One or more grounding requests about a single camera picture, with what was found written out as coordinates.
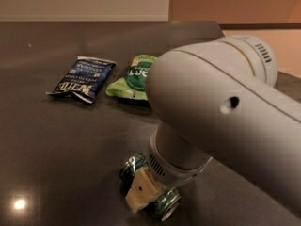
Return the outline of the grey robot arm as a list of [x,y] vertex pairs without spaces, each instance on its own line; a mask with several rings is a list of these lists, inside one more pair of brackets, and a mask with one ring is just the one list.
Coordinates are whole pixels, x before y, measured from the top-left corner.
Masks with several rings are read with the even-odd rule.
[[150,67],[146,94],[160,123],[125,200],[168,218],[175,187],[214,158],[291,212],[301,210],[300,104],[275,88],[277,60],[257,37],[175,48]]

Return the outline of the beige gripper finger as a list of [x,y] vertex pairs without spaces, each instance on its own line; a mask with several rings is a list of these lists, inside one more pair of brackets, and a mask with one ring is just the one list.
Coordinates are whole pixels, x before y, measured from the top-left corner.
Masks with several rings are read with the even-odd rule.
[[146,168],[140,168],[130,186],[125,200],[133,213],[142,210],[163,194],[165,187],[157,182]]

